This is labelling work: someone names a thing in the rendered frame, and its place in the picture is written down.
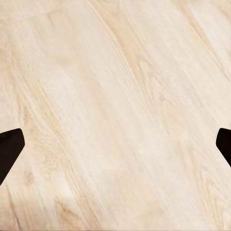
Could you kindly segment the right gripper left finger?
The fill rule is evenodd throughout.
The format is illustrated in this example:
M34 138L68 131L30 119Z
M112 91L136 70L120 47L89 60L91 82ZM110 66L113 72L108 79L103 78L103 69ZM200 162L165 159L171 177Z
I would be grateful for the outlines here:
M0 134L0 185L24 147L25 139L20 128Z

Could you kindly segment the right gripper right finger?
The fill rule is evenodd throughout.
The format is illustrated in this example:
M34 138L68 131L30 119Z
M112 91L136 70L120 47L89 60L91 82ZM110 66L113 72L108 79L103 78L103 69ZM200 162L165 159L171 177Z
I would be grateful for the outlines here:
M231 166L231 130L226 128L219 129L216 146Z

